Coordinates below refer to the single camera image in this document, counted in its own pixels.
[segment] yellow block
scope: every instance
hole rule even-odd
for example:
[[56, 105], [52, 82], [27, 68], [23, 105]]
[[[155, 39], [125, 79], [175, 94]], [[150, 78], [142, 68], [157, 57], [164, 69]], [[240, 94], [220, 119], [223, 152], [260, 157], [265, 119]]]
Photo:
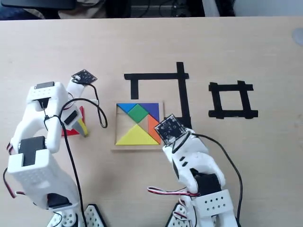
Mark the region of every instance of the yellow block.
[[81, 118], [78, 120], [78, 123], [81, 126], [81, 128], [83, 129], [84, 136], [87, 136], [89, 132], [87, 131], [87, 127]]
[[136, 124], [116, 143], [116, 145], [159, 145], [159, 143]]

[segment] black tape square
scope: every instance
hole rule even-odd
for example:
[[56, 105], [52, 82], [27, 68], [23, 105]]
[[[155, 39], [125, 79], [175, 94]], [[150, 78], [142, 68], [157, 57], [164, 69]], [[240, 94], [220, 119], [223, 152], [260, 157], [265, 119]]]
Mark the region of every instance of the black tape square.
[[[252, 84], [245, 84], [244, 81], [238, 80], [238, 84], [218, 85], [211, 82], [208, 86], [209, 91], [212, 92], [214, 110], [208, 112], [209, 117], [215, 117], [217, 119], [224, 119], [224, 117], [245, 117], [246, 119], [252, 119], [258, 117], [258, 110], [251, 110], [250, 100], [248, 98], [247, 91], [253, 91]], [[220, 91], [239, 91], [243, 110], [223, 110]]]

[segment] red wire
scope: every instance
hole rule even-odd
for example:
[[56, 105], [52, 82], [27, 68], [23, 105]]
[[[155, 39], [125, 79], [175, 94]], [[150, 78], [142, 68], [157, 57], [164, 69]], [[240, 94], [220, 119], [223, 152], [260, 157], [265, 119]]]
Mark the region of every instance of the red wire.
[[193, 196], [193, 197], [199, 195], [199, 193], [180, 192], [180, 190], [174, 191], [174, 192], [169, 192], [169, 191], [161, 192], [161, 189], [154, 188], [154, 187], [149, 187], [147, 189], [147, 191], [150, 192], [150, 193], [157, 194], [157, 195], [186, 195], [186, 196]]
[[[7, 181], [6, 181], [6, 179], [5, 179], [5, 174], [6, 174], [7, 170], [8, 170], [8, 169], [6, 168], [6, 169], [4, 170], [4, 172], [3, 172], [3, 181], [4, 181], [4, 184], [5, 184], [5, 186], [6, 186], [7, 190], [8, 190], [8, 192], [10, 193], [11, 197], [14, 199], [14, 198], [16, 198], [16, 195], [15, 195], [15, 193], [12, 191], [12, 189], [10, 188], [9, 184], [7, 183]], [[24, 192], [20, 192], [20, 191], [16, 192], [16, 194], [25, 195]]]
[[186, 217], [185, 215], [183, 215], [183, 214], [181, 214], [181, 213], [179, 213], [179, 212], [174, 211], [174, 213], [177, 214], [177, 215], [179, 215], [180, 217], [183, 217], [183, 218], [186, 218], [186, 219], [187, 219], [187, 217]]

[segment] yellow triangle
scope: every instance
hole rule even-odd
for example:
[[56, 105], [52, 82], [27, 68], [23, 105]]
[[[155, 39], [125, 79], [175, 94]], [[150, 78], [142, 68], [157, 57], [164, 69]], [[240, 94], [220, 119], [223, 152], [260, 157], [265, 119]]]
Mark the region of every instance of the yellow triangle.
[[136, 124], [116, 143], [116, 145], [159, 145], [159, 143]]

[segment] table surface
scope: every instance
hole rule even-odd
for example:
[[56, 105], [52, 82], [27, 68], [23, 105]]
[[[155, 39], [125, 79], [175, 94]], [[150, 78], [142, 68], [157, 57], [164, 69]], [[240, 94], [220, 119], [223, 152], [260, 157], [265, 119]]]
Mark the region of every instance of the table surface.
[[[116, 100], [130, 99], [124, 73], [175, 72], [184, 62], [193, 129], [219, 140], [241, 172], [242, 226], [302, 226], [303, 48], [292, 31], [303, 17], [88, 19], [0, 22], [1, 168], [5, 146], [21, 120], [30, 86], [46, 81], [67, 84], [87, 69], [95, 83], [109, 127], [86, 109], [90, 136], [70, 137], [85, 204], [96, 203], [109, 226], [161, 227], [177, 201], [149, 194], [153, 185], [182, 187], [161, 151], [112, 152]], [[208, 117], [214, 108], [210, 82], [253, 84], [251, 108], [258, 118]], [[143, 100], [163, 100], [165, 115], [181, 116], [176, 80], [139, 81]], [[93, 98], [89, 88], [84, 97]], [[241, 109], [237, 92], [222, 95], [225, 109]], [[239, 181], [221, 150], [205, 141], [225, 174], [237, 208]], [[73, 175], [62, 140], [54, 155]], [[20, 186], [8, 176], [15, 190]], [[0, 185], [3, 226], [46, 226], [51, 214], [26, 197], [11, 199]]]

